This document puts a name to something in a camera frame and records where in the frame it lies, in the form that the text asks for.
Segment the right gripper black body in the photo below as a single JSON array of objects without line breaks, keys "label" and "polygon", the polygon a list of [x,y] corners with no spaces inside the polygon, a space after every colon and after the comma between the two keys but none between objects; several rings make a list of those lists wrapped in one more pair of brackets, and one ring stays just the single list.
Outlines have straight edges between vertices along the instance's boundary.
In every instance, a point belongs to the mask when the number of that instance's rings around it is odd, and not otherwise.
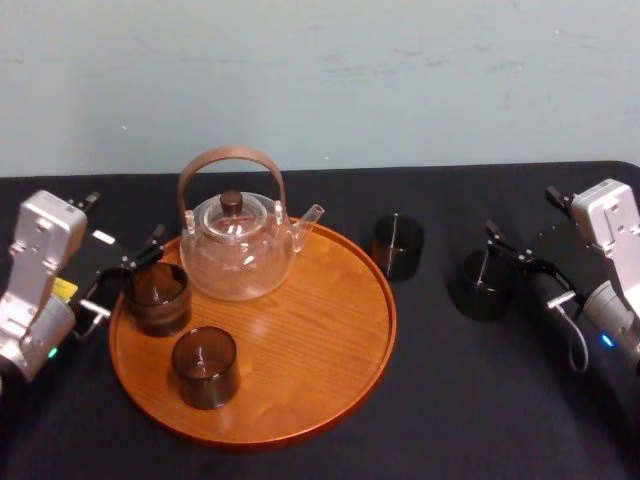
[{"label": "right gripper black body", "polygon": [[[568,288],[576,298],[568,302],[568,313],[576,323],[585,323],[583,305],[589,296],[608,280],[602,256],[588,247],[577,227],[571,222],[561,222],[537,233],[528,243],[536,259],[549,262],[564,277]],[[532,273],[528,275],[528,305],[539,319],[552,320],[546,304],[560,295],[565,287],[556,275]]]}]

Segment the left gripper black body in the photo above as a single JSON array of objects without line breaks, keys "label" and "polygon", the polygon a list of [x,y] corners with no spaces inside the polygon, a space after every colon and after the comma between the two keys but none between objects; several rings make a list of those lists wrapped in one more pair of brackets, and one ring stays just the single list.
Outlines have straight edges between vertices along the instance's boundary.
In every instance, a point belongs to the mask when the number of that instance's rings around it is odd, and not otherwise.
[{"label": "left gripper black body", "polygon": [[79,302],[89,298],[106,278],[125,269],[131,258],[113,236],[94,230],[59,273],[59,299]]}]

